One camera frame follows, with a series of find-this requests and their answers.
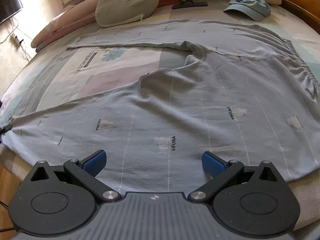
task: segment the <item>bed sheet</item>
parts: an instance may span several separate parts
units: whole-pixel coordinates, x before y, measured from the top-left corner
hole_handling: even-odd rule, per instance
[[[267,17],[263,22],[258,23],[240,14],[223,13],[223,10],[228,6],[227,1],[208,1],[208,4],[209,6],[206,8],[188,8],[181,10],[172,10],[171,6],[158,8],[151,17],[141,22],[135,22],[125,26],[134,26],[149,22],[171,19],[208,19],[238,24],[258,24],[274,31],[281,37],[291,40],[299,56],[310,67],[313,75],[318,80],[320,80],[320,55],[318,53],[320,51],[320,36],[309,26],[307,26],[303,21],[278,6],[272,6],[271,16]],[[61,38],[60,40],[56,41],[55,43],[38,53],[36,57],[21,71],[21,73],[17,76],[15,81],[12,83],[12,85],[9,87],[4,97],[2,98],[4,106],[1,108],[0,112],[0,125],[8,122],[12,114],[15,114],[16,111],[18,111],[19,114],[26,114],[28,112],[30,113],[32,111],[39,111],[41,109],[54,107],[73,100],[74,98],[72,96],[61,96],[61,93],[55,92],[57,86],[54,86],[53,83],[49,83],[43,91],[40,91],[41,97],[39,98],[36,109],[28,108],[27,104],[21,104],[24,99],[28,98],[26,96],[28,94],[28,88],[30,88],[30,85],[32,85],[34,78],[48,69],[49,65],[52,65],[54,61],[59,58],[61,59],[61,57],[63,57],[63,52],[66,50],[66,47],[71,42],[73,42],[75,38],[83,34],[96,31],[100,31],[96,23],[88,25],[82,29],[68,34],[67,36]],[[138,53],[142,56],[147,55],[145,62],[141,64],[149,64],[149,67],[151,67],[150,69],[152,70],[152,64],[157,62],[157,60],[153,59],[159,58],[163,51],[160,49],[155,49],[148,52],[133,51],[132,53]],[[165,54],[168,58],[168,62],[170,60],[173,62],[172,64],[177,64],[177,61],[182,64],[187,56],[187,54],[173,55],[169,50],[165,51],[163,54]],[[113,57],[113,55],[114,53],[111,53],[106,58],[106,62],[108,62],[107,59]],[[74,82],[75,90],[79,89],[79,87],[81,86],[83,87],[83,84],[87,82],[90,76],[86,77],[87,79],[84,78],[82,81]],[[124,83],[118,83],[117,85],[122,85],[126,82],[131,82],[131,80],[124,81]],[[92,93],[99,92],[95,90],[96,88],[90,89],[92,89]],[[73,96],[78,95],[80,92],[81,91],[77,90],[76,93],[73,93]],[[30,165],[33,163],[26,162],[20,156],[16,155],[13,151],[4,147],[3,145],[0,146],[0,152],[2,153],[0,156],[0,161],[4,164],[6,169],[8,169],[20,179],[23,179],[29,171]],[[307,225],[320,218],[319,210],[314,208],[315,205],[318,205],[320,203],[318,171],[315,171],[302,179],[291,182],[290,186],[297,196],[302,210],[300,219],[297,223],[297,228]]]

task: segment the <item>wooden headboard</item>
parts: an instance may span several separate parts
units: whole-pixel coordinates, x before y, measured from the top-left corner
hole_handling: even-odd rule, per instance
[[[320,0],[283,0],[282,7],[301,18],[320,34]]]

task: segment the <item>television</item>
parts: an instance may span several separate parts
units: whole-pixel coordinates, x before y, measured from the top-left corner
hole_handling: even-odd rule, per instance
[[[21,0],[0,0],[0,24],[23,8]]]

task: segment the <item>tiled floor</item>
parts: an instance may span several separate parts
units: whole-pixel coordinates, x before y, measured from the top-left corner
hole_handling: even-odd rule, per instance
[[[0,41],[3,41],[11,30],[19,22],[15,34],[18,38],[25,40],[25,47],[32,57],[35,50],[30,47],[30,42],[37,33],[62,10],[61,0],[21,0],[23,9],[14,16],[14,19],[7,20],[0,25]],[[0,98],[11,84],[16,75],[28,63],[24,52],[17,48],[8,38],[0,44]],[[0,166],[0,200],[9,203],[17,186],[18,179],[9,174]],[[0,206],[0,228],[12,226],[7,211]],[[0,240],[7,240],[12,237],[14,231],[0,233]]]

